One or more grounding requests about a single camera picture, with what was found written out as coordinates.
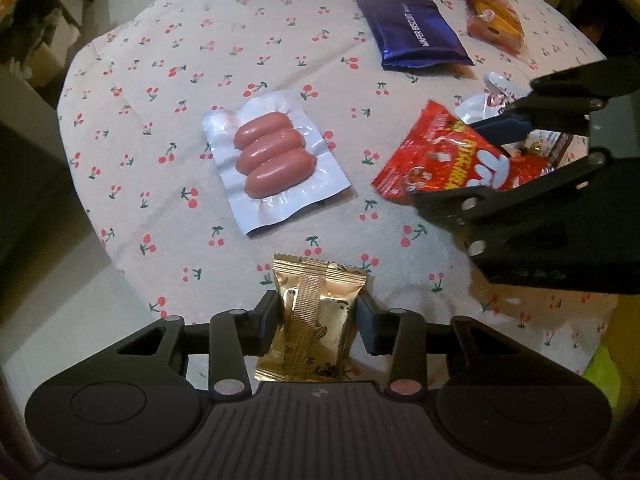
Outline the red snack bag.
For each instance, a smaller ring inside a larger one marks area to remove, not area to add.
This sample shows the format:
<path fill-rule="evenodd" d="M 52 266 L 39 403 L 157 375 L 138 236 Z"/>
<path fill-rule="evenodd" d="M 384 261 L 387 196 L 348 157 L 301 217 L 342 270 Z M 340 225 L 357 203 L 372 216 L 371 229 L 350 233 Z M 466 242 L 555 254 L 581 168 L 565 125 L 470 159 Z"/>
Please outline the red snack bag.
<path fill-rule="evenodd" d="M 372 186 L 386 200 L 407 203 L 418 193 L 460 188 L 511 191 L 551 171 L 544 156 L 504 154 L 442 104 L 428 101 Z"/>

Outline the gold foil snack packet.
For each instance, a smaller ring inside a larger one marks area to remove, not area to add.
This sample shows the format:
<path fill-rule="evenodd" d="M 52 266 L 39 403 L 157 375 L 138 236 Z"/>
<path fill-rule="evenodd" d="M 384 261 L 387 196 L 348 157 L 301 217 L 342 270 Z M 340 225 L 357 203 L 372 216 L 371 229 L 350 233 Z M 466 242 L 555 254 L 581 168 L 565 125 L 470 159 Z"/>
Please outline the gold foil snack packet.
<path fill-rule="evenodd" d="M 335 382 L 343 375 L 357 298 L 366 271 L 346 264 L 277 254 L 272 270 L 282 321 L 256 365 L 260 382 Z"/>

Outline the blue wafer biscuit packet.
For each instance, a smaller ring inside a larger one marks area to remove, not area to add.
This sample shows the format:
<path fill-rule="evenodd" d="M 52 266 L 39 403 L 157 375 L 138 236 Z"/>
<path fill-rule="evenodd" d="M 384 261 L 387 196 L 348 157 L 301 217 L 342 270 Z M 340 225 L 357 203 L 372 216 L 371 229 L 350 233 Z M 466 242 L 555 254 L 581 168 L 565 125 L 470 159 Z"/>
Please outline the blue wafer biscuit packet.
<path fill-rule="evenodd" d="M 472 66 L 457 34 L 432 0 L 358 0 L 384 70 Z"/>

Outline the vacuum packed sausages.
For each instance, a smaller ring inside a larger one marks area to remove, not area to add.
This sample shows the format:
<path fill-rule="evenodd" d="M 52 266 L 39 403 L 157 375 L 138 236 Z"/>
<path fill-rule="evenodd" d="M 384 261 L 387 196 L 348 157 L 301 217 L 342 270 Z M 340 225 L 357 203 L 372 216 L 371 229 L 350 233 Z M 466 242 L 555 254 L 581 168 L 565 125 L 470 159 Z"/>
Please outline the vacuum packed sausages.
<path fill-rule="evenodd" d="M 203 119 L 224 195 L 243 234 L 274 226 L 350 187 L 291 92 L 269 92 Z"/>

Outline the white small snack packet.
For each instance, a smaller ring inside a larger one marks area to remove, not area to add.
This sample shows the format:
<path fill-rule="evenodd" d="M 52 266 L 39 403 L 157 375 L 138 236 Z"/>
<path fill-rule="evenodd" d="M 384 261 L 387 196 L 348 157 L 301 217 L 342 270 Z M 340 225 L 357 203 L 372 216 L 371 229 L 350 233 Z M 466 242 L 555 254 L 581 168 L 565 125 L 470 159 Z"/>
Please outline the white small snack packet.
<path fill-rule="evenodd" d="M 510 79 L 496 72 L 484 76 L 485 90 L 471 96 L 454 109 L 454 114 L 467 125 L 500 115 L 506 106 L 529 94 Z"/>

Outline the orange yellow snack packet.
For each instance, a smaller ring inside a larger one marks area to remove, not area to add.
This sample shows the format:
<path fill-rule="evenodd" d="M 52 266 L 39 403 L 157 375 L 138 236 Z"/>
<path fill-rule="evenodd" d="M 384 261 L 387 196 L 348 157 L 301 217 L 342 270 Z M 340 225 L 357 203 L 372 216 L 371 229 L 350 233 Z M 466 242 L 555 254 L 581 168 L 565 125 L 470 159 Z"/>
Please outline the orange yellow snack packet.
<path fill-rule="evenodd" d="M 506 0 L 464 0 L 466 31 L 502 52 L 518 56 L 525 44 L 518 14 Z"/>

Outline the cherry print tablecloth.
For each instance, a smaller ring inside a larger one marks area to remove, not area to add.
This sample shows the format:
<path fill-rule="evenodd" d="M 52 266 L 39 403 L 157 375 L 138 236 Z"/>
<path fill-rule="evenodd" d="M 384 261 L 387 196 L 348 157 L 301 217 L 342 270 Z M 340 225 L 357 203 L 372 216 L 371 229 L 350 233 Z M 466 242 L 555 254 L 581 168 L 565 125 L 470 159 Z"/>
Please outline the cherry print tablecloth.
<path fill-rule="evenodd" d="M 81 203 L 153 318 L 205 323 L 268 290 L 312 377 L 383 366 L 361 344 L 338 364 L 355 296 L 428 322 L 467 315 L 583 372 L 617 299 L 488 283 L 423 219 L 419 197 L 504 197 L 560 173 L 548 134 L 495 148 L 454 109 L 495 73 L 512 96 L 597 61 L 541 0 L 506 0 L 525 46 L 466 31 L 463 0 L 157 0 L 70 68 L 58 118 Z"/>

